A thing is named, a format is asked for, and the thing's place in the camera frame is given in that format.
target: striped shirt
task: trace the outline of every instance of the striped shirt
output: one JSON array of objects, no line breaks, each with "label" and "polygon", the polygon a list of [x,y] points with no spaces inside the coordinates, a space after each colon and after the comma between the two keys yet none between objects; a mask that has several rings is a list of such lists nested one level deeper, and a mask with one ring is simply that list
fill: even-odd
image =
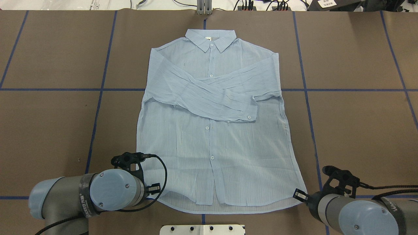
[{"label": "striped shirt", "polygon": [[[180,211],[252,214],[291,207],[306,190],[291,144],[279,57],[234,31],[189,29],[151,49],[137,151],[168,169],[159,201]],[[158,161],[147,184],[164,182]]]}]

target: shirt sleeve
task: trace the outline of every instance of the shirt sleeve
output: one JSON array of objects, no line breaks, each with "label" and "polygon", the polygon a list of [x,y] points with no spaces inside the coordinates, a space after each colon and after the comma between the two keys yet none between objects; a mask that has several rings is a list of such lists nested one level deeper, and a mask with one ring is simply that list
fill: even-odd
[{"label": "shirt sleeve", "polygon": [[251,122],[258,105],[252,95],[219,89],[194,79],[157,50],[151,49],[144,101],[181,106],[193,114],[220,121]]}]

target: white metal bracket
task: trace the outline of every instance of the white metal bracket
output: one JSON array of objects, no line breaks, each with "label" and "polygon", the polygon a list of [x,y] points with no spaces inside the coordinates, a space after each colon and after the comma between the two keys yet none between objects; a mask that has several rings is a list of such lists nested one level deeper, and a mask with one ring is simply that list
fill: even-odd
[{"label": "white metal bracket", "polygon": [[160,235],[245,235],[245,225],[165,225]]},{"label": "white metal bracket", "polygon": [[212,14],[212,0],[197,0],[197,14],[211,15]]}]

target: blue grid line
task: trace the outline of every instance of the blue grid line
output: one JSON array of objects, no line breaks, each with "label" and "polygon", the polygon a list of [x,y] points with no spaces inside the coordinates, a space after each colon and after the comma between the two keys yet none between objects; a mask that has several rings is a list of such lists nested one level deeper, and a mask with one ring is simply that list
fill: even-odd
[{"label": "blue grid line", "polygon": [[28,200],[29,196],[0,196],[0,200]]},{"label": "blue grid line", "polygon": [[[145,88],[0,88],[0,91],[145,91]],[[345,88],[307,88],[309,92],[404,92],[405,89],[345,89]],[[304,88],[282,88],[284,92],[303,92]],[[418,92],[418,89],[406,89]]]},{"label": "blue grid line", "polygon": [[3,86],[4,79],[6,79],[7,70],[9,69],[10,62],[12,61],[13,54],[15,53],[16,46],[18,45],[20,35],[22,33],[23,27],[25,26],[26,19],[28,18],[28,14],[29,14],[29,11],[27,10],[26,14],[25,14],[25,17],[23,18],[22,25],[20,26],[18,36],[16,37],[15,44],[13,45],[12,52],[10,53],[9,60],[7,61],[6,68],[4,69],[3,77],[1,78],[1,81],[0,81],[0,88]]},{"label": "blue grid line", "polygon": [[396,69],[398,71],[400,82],[402,83],[403,90],[405,92],[406,100],[408,101],[409,109],[411,110],[411,114],[412,114],[412,118],[413,118],[414,123],[415,123],[415,127],[418,130],[417,117],[415,116],[414,108],[412,107],[411,100],[409,99],[409,95],[408,95],[408,92],[406,90],[405,82],[403,81],[402,73],[400,72],[398,60],[396,59],[395,52],[393,51],[392,44],[390,42],[389,34],[387,33],[385,18],[383,17],[383,11],[380,11],[380,17],[382,18],[382,23],[383,23],[383,28],[384,28],[385,34],[386,34],[387,43],[389,44],[390,52],[392,53],[393,60],[395,61],[395,66],[396,66]]},{"label": "blue grid line", "polygon": [[104,88],[104,91],[145,91],[145,88]]},{"label": "blue grid line", "polygon": [[109,47],[107,49],[106,63],[104,64],[102,86],[100,87],[99,101],[97,102],[96,116],[94,118],[94,124],[93,124],[92,139],[90,141],[89,154],[88,154],[88,157],[87,157],[87,164],[86,164],[86,170],[85,170],[86,174],[89,172],[90,161],[92,159],[93,141],[94,141],[94,137],[96,135],[97,118],[99,117],[100,104],[102,103],[102,96],[103,96],[103,90],[104,90],[104,86],[105,86],[106,73],[107,73],[107,65],[109,63],[110,50],[112,48],[113,33],[115,31],[116,16],[117,16],[117,10],[115,11],[115,15],[113,16],[112,32],[110,33],[110,40],[109,40]]},{"label": "blue grid line", "polygon": [[[306,108],[308,109],[309,126],[311,128],[311,137],[313,141],[313,148],[315,150],[316,173],[318,175],[319,190],[322,191],[321,171],[319,169],[318,151],[316,149],[314,126],[312,124],[311,107],[309,106],[308,88],[306,87],[306,80],[305,80],[305,70],[303,69],[301,45],[299,42],[298,26],[296,24],[296,14],[294,11],[292,11],[292,14],[293,14],[293,24],[295,26],[296,44],[298,46],[299,63],[301,65],[301,74],[302,74],[302,81],[303,81],[303,89],[305,92]],[[327,226],[325,226],[325,233],[326,235],[329,235],[329,229]]]},{"label": "blue grid line", "polygon": [[100,88],[1,88],[0,91],[100,91]]},{"label": "blue grid line", "polygon": [[[371,199],[374,195],[357,195],[357,199]],[[388,198],[404,198],[404,199],[414,199],[418,198],[417,195],[412,194],[397,194],[387,196]],[[28,200],[29,196],[0,196],[0,200]],[[202,224],[206,224],[206,215],[202,214]]]}]

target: shirt hem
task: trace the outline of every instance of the shirt hem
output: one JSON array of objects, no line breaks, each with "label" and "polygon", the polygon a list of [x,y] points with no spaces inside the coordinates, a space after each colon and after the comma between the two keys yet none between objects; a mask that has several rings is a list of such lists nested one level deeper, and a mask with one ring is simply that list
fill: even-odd
[{"label": "shirt hem", "polygon": [[171,207],[175,210],[181,211],[181,212],[185,212],[185,213],[189,213],[189,214],[212,214],[212,215],[232,215],[232,214],[263,214],[263,213],[269,213],[269,212],[273,212],[276,210],[282,210],[282,209],[287,209],[290,207],[294,207],[296,205],[301,204],[301,202],[296,201],[294,203],[291,203],[289,205],[286,206],[282,206],[282,207],[277,207],[275,209],[269,209],[269,210],[262,210],[262,211],[231,211],[231,212],[225,212],[225,211],[192,211],[192,210],[187,210],[187,209],[183,209],[183,208],[179,208],[177,206],[172,205],[169,202],[166,202],[162,199],[158,199],[159,202],[161,202],[162,204]]}]

